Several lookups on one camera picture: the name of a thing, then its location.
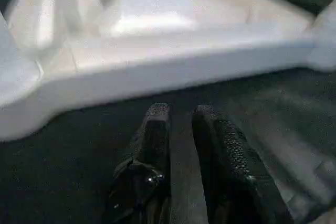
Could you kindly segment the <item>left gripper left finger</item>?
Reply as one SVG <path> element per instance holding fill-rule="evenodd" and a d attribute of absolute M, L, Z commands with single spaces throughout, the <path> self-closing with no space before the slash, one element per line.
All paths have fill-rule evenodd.
<path fill-rule="evenodd" d="M 170 223 L 170 107 L 151 105 L 113 172 L 105 223 Z"/>

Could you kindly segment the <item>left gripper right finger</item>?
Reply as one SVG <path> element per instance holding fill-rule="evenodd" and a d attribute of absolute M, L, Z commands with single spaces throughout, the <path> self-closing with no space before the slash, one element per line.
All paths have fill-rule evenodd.
<path fill-rule="evenodd" d="M 293 223 L 274 179 L 243 132 L 212 106 L 192 115 L 209 223 Z"/>

